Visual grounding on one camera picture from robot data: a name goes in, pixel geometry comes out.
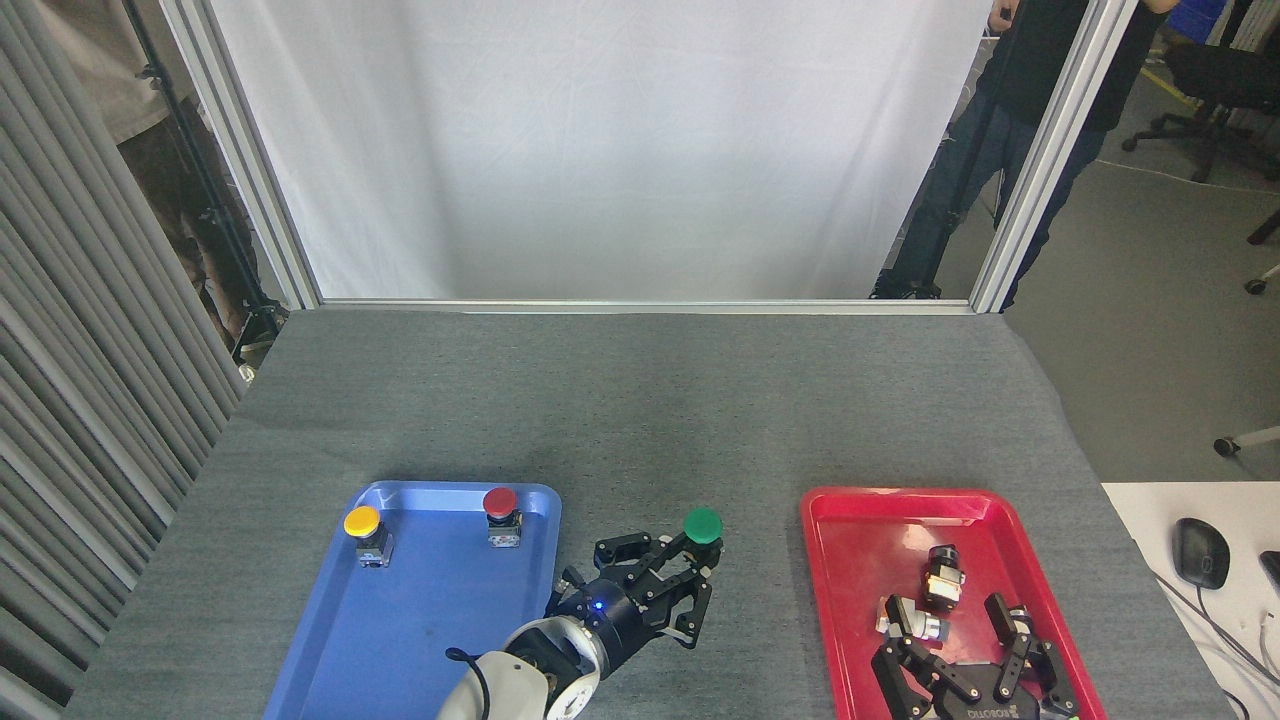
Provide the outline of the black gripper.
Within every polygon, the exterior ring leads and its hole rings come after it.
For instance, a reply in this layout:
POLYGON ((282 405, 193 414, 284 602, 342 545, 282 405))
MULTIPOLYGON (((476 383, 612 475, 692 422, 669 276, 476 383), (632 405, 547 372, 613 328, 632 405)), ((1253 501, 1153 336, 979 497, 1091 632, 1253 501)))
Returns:
POLYGON ((576 618, 590 630, 602 679, 659 635, 686 650, 696 647, 713 591, 712 569, 699 565, 685 534, 598 539, 595 568, 605 578, 568 594, 553 593, 548 616, 576 618), (625 589, 645 591, 645 620, 625 589))
POLYGON ((1004 664, 952 665, 925 644, 942 641, 948 624, 905 597, 886 597, 882 634, 872 669, 895 719, 1078 719, 1079 701, 1059 647, 1036 633, 1024 605, 995 592, 986 611, 1004 664), (1028 687, 1036 682, 1041 698, 1028 687))

